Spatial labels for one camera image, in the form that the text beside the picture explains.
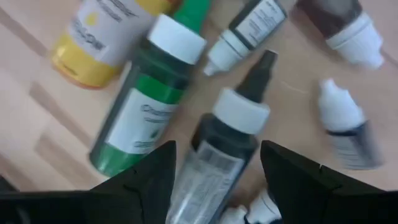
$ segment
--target white label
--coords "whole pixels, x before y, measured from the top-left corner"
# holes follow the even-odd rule
[[[95,60],[118,66],[154,19],[134,0],[85,0],[68,32]]]
[[[191,150],[178,175],[167,215],[169,224],[208,224],[232,187],[244,160],[206,141]]]
[[[284,19],[285,14],[274,0],[261,1],[236,30],[257,47]]]
[[[361,169],[367,167],[355,138],[346,136],[330,136],[338,157],[346,168]]]
[[[177,105],[168,105],[130,90],[109,132],[107,143],[130,154],[150,153]]]

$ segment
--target wooden surface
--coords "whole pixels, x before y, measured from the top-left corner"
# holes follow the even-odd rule
[[[178,141],[178,164],[203,113],[211,111],[219,91],[235,86],[264,49],[279,53],[265,102],[271,116],[259,139],[270,139],[344,174],[393,190],[398,189],[398,2],[362,0],[385,43],[385,64],[377,71],[347,65],[327,49],[320,34],[294,1],[281,0],[289,19],[261,48],[232,72],[207,78],[199,62],[194,81],[163,141]],[[0,0],[0,174],[21,190],[88,189],[105,177],[88,163],[87,153],[118,89],[117,80],[101,91],[68,83],[45,58],[78,0]],[[243,6],[240,0],[216,0],[203,36],[208,47]],[[341,168],[318,122],[317,83],[333,77],[348,88],[371,120],[386,158],[379,169]],[[248,200],[264,186],[259,154],[250,163],[236,195]]]

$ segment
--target green bottle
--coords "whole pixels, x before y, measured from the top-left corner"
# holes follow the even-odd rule
[[[174,19],[160,15],[143,41],[90,152],[102,174],[112,177],[154,149],[205,48],[206,40],[197,32],[209,4],[188,0]]]

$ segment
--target white bottle cap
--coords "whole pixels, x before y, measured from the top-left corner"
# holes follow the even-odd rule
[[[325,129],[344,132],[366,121],[362,109],[356,105],[348,90],[336,86],[333,79],[321,81],[320,86],[318,104]]]
[[[384,63],[380,53],[383,39],[373,26],[372,19],[363,12],[354,22],[326,40],[333,50],[353,64],[377,69]]]
[[[220,219],[219,224],[244,224],[244,216],[248,210],[244,206],[227,209]]]
[[[217,72],[227,72],[249,53],[250,50],[232,31],[225,30],[220,35],[217,43],[208,52],[209,62],[203,72],[208,76],[212,76]]]
[[[213,108],[220,121],[246,134],[260,133],[270,112],[267,105],[252,102],[229,88],[222,90]]]
[[[194,65],[205,49],[206,40],[169,16],[161,14],[147,39],[171,56]]]
[[[250,224],[268,224],[282,218],[277,205],[269,197],[266,189],[250,204],[250,212],[246,217]]]

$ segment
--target green label stripe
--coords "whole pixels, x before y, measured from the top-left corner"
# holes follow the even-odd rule
[[[145,74],[139,75],[135,88],[154,100],[170,105],[177,104],[183,94],[182,90],[176,90],[164,85],[163,83]]]

